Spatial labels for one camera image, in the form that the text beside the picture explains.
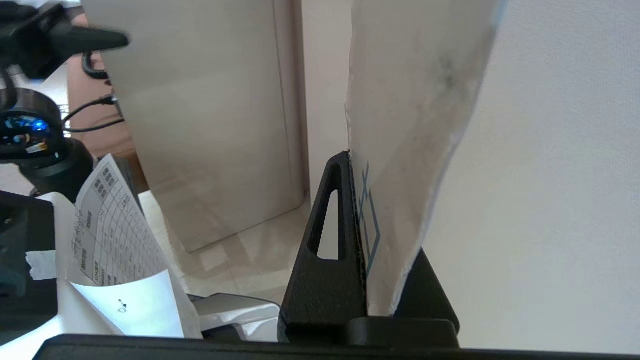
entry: black plastic stand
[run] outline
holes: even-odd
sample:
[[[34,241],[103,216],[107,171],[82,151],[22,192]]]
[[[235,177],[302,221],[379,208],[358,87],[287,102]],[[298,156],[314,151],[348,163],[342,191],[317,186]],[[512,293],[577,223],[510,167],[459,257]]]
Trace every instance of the black plastic stand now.
[[[325,260],[317,251],[334,191],[338,191],[339,259]],[[327,162],[320,182],[282,302],[280,342],[457,347],[460,323],[422,251],[395,314],[402,320],[367,317],[365,260],[353,192],[349,153],[342,152]]]

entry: black base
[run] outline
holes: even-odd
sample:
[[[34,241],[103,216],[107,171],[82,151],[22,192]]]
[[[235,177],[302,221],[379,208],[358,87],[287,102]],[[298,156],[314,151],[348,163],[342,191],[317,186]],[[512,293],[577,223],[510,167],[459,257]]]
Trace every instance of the black base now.
[[[53,205],[0,192],[0,347],[58,314],[56,280],[34,281],[25,258],[55,248]]]
[[[39,193],[58,192],[76,202],[80,188],[93,171],[93,158],[78,140],[67,139],[67,149],[60,162],[41,168],[21,166],[20,173]]]
[[[339,260],[318,258],[329,198],[338,191]],[[358,233],[349,153],[326,164],[282,302],[278,340],[313,345],[458,347],[458,317],[423,251],[394,318],[367,317],[364,253]]]
[[[639,356],[467,350],[453,347],[305,346],[216,343],[137,336],[59,335],[45,341],[34,360],[640,360]]]

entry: cable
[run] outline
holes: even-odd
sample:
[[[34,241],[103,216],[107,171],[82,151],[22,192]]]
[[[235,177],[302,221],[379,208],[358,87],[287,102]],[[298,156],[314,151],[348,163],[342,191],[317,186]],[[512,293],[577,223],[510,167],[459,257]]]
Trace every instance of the cable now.
[[[93,67],[93,62],[91,60],[92,54],[93,53],[89,51],[82,55],[82,70],[89,78],[96,80],[107,80],[109,78],[109,74],[107,74],[106,70],[96,70]]]
[[[101,125],[98,125],[98,126],[86,127],[84,129],[65,129],[65,131],[68,131],[69,133],[88,133],[89,131],[101,130],[101,129],[104,129],[105,127],[113,126],[113,125],[119,124],[121,122],[124,122],[124,119],[118,119],[118,120],[114,120],[112,122],[107,122],[105,124],[101,124]]]
[[[5,87],[4,99],[2,105],[0,105],[0,111],[5,111],[15,106],[18,102],[18,94],[15,91],[15,84],[11,79],[11,75],[9,75],[9,72],[4,67],[0,67],[0,77],[2,77]]]
[[[113,105],[114,103],[115,103],[115,98],[112,95],[105,95],[96,100],[92,100],[86,104],[80,105],[77,109],[75,109],[74,111],[71,111],[69,115],[67,115],[64,119],[62,119],[63,127],[69,120],[71,120],[72,117],[76,116],[80,111],[83,111],[86,108],[89,108],[95,105]],[[69,133],[88,133],[90,131],[104,129],[105,127],[113,126],[121,122],[124,122],[124,119],[114,120],[114,121],[107,122],[105,124],[100,124],[97,126],[85,127],[83,129],[64,129],[64,131],[68,131]]]

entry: tiled floor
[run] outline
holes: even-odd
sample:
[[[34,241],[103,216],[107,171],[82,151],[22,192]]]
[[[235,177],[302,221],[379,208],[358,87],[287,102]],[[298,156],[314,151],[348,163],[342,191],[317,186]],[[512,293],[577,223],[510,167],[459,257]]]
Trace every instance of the tiled floor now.
[[[151,192],[140,194],[149,225],[187,293],[247,295],[282,302],[309,212],[300,208],[188,254]]]

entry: white paper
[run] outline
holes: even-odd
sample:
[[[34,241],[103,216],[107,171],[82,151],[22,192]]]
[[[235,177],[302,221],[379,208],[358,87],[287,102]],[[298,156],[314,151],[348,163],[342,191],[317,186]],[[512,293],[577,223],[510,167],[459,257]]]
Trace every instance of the white paper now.
[[[62,333],[67,334],[121,334],[116,327],[110,327],[94,308],[78,293],[67,280],[72,268],[74,221],[77,209],[60,193],[48,193],[39,199],[53,204],[56,228],[56,275],[58,277],[58,316]]]
[[[97,286],[137,281],[166,266],[142,211],[111,155],[87,179],[77,196],[74,257]]]
[[[168,270],[128,284],[74,286],[125,335],[184,337]]]
[[[113,157],[100,161],[76,201],[68,279],[130,336],[201,338],[198,317]]]
[[[354,4],[346,108],[369,315],[396,310],[476,102],[498,3]]]
[[[29,275],[33,280],[49,280],[56,278],[56,251],[27,251],[27,263],[31,267]]]

